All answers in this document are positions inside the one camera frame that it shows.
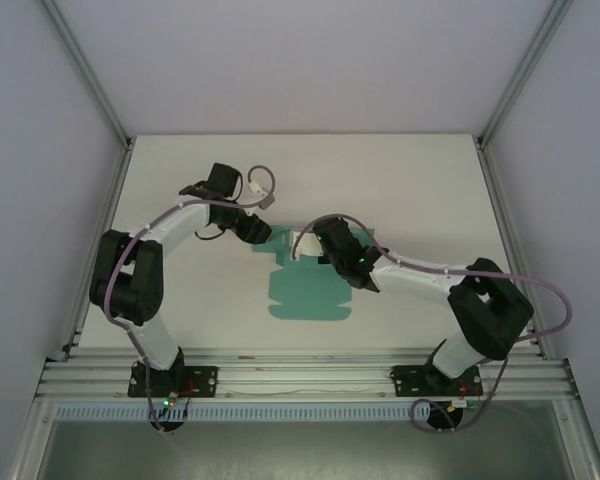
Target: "teal cloth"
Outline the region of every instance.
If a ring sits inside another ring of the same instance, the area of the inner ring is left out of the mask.
[[[301,256],[291,260],[291,231],[297,227],[272,226],[271,239],[263,245],[253,245],[256,253],[272,253],[282,268],[269,276],[269,298],[274,304],[269,313],[281,320],[344,320],[351,308],[352,289],[329,265],[318,264],[317,257]],[[369,239],[359,229],[352,233],[363,245]]]

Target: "white wall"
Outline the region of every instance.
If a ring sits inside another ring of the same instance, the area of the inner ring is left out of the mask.
[[[574,3],[493,152],[531,270],[573,300],[556,343],[600,447],[600,0]]]
[[[551,0],[59,0],[132,135],[479,134]]]
[[[118,151],[37,2],[0,0],[0,478],[59,347]]]

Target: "purple cable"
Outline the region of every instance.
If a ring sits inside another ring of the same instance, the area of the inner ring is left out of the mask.
[[[518,282],[532,283],[534,285],[539,285],[548,290],[551,290],[553,293],[555,293],[560,298],[560,300],[562,300],[562,303],[564,303],[565,310],[566,310],[564,320],[562,320],[562,322],[560,324],[556,325],[555,327],[548,328],[547,330],[531,333],[528,335],[523,335],[520,338],[518,338],[518,340],[516,340],[516,343],[522,342],[524,340],[530,340],[533,338],[544,337],[546,335],[551,335],[552,333],[557,333],[557,332],[565,329],[569,325],[569,323],[571,323],[571,319],[573,318],[573,306],[571,305],[571,301],[569,300],[569,297],[567,297],[567,295],[559,287],[557,287],[556,285],[554,285],[550,282],[546,282],[544,280],[538,280],[538,279],[532,278],[532,277],[527,277],[525,275],[516,275],[513,273],[480,272],[480,271],[476,271],[476,270],[445,270],[445,269],[440,269],[440,268],[425,267],[422,265],[416,265],[416,264],[413,264],[410,262],[399,260],[385,251],[385,249],[382,247],[382,245],[380,245],[380,243],[378,243],[376,238],[369,231],[369,229],[367,228],[367,226],[365,224],[363,224],[357,218],[352,217],[351,215],[343,214],[343,213],[332,213],[329,215],[323,215],[323,216],[318,217],[318,218],[312,220],[311,222],[309,222],[300,231],[300,234],[296,238],[296,241],[293,244],[293,247],[291,249],[291,258],[293,258],[294,260],[296,259],[296,249],[298,247],[298,244],[300,243],[300,240],[302,239],[302,237],[311,229],[311,227],[313,227],[317,222],[319,222],[321,220],[327,220],[329,218],[343,218],[345,220],[349,220],[350,222],[355,223],[369,237],[369,239],[377,247],[378,251],[382,254],[383,257],[385,257],[387,260],[389,260],[392,263],[395,263],[396,265],[398,265],[400,267],[405,267],[405,268],[409,268],[411,270],[416,270],[418,272],[429,273],[429,274],[433,274],[433,275],[447,275],[447,276],[448,275],[459,275],[459,276],[466,276],[466,277],[487,277],[487,278],[497,278],[497,279],[502,279],[502,280],[515,280]],[[505,361],[502,364],[502,368],[500,369],[500,373],[498,374],[496,381],[493,384],[493,389],[489,393],[489,396],[487,397],[487,399],[484,401],[478,414],[468,424],[466,424],[462,428],[455,428],[455,429],[452,428],[451,432],[464,430],[465,428],[475,424],[475,422],[484,414],[484,412],[486,411],[486,407],[489,405],[489,403],[491,403],[491,400],[496,393],[496,389],[498,388],[500,380],[502,379],[502,375],[504,374],[504,369],[505,369],[506,365],[507,365],[507,360],[505,359]],[[446,417],[449,424],[453,425],[453,423],[451,422],[451,418],[447,414],[446,410],[440,404],[433,402],[431,400],[419,399],[419,400],[416,400],[410,408],[410,421],[416,428],[418,428],[418,430],[422,430],[422,431],[426,431],[426,432],[436,432],[436,430],[428,430],[428,429],[422,428],[416,424],[416,422],[414,420],[414,410],[415,410],[415,407],[421,403],[428,403],[429,405],[432,405],[437,410],[441,411],[444,414],[444,416]]]
[[[111,278],[109,279],[109,283],[107,285],[107,290],[105,291],[105,294],[104,294],[104,305],[103,305],[104,316],[107,318],[107,320],[109,320],[109,322],[111,322],[112,324],[114,324],[117,327],[124,329],[124,331],[127,332],[127,335],[129,336],[129,339],[131,340],[131,343],[133,344],[135,349],[138,351],[138,355],[142,359],[142,363],[144,363],[145,367],[149,366],[149,368],[145,369],[146,370],[145,390],[147,392],[147,402],[149,404],[149,412],[151,413],[151,417],[153,418],[153,421],[156,424],[156,427],[158,428],[159,431],[163,431],[164,429],[162,427],[162,424],[158,420],[158,414],[156,413],[156,409],[153,405],[153,399],[151,398],[150,362],[146,355],[146,352],[142,348],[142,345],[140,345],[137,338],[135,337],[133,330],[131,330],[131,328],[126,323],[116,320],[113,317],[113,315],[111,314],[111,294],[113,293],[113,287],[116,283],[116,280],[118,279],[118,275],[120,275],[120,271],[122,270],[122,267],[124,266],[125,261],[129,257],[129,254],[133,250],[133,247],[138,243],[138,241],[144,235],[146,235],[150,230],[154,229],[156,226],[158,226],[160,223],[162,223],[165,219],[167,219],[168,217],[170,217],[172,214],[179,211],[180,209],[187,207],[189,205],[198,205],[198,204],[218,205],[221,207],[229,207],[229,208],[252,208],[252,207],[257,207],[262,202],[267,200],[267,198],[269,198],[271,195],[273,195],[273,192],[276,188],[276,177],[273,174],[273,172],[269,169],[269,167],[266,167],[264,165],[254,165],[247,172],[247,179],[249,181],[251,181],[251,174],[255,170],[264,170],[265,172],[267,172],[267,174],[269,174],[269,177],[271,179],[271,188],[265,197],[261,198],[257,202],[248,203],[245,205],[221,202],[221,201],[217,201],[217,200],[204,200],[201,198],[198,198],[195,200],[187,200],[186,202],[183,202],[181,204],[174,205],[173,207],[169,208],[167,211],[162,213],[160,216],[158,216],[151,223],[149,223],[149,225],[147,227],[142,228],[138,233],[136,233],[136,235],[131,239],[131,241],[129,242],[127,247],[122,252],[122,255],[120,255],[120,259],[118,260],[118,263],[116,263],[116,266],[114,267],[113,272],[111,273]]]

